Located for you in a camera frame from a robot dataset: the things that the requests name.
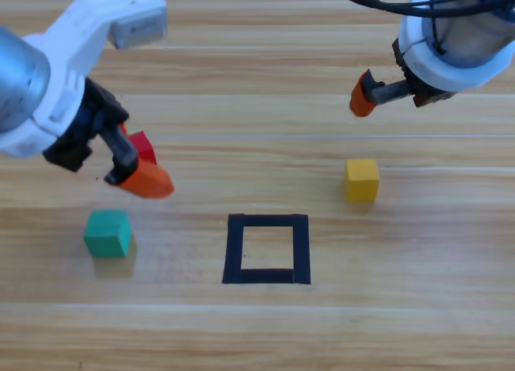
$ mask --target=wooden table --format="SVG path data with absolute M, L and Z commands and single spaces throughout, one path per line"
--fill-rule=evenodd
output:
M 515 71 L 357 119 L 357 77 L 401 75 L 398 16 L 345 0 L 168 1 L 169 42 L 108 48 L 93 78 L 177 192 L 108 188 L 100 141 L 78 174 L 3 158 L 0 369 L 513 371 Z M 0 23 L 41 31 L 71 2 L 0 0 Z M 372 207 L 343 199 L 350 158 L 379 163 Z M 92 260 L 89 212 L 120 207 L 130 256 Z M 222 284 L 235 212 L 307 214 L 312 284 Z M 249 229 L 243 266 L 291 267 L 291 246 L 288 231 Z

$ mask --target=black tape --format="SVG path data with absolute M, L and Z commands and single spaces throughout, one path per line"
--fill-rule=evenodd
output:
M 311 284 L 309 219 L 301 214 L 229 214 L 224 284 Z M 246 227 L 293 229 L 293 269 L 242 269 L 243 235 Z

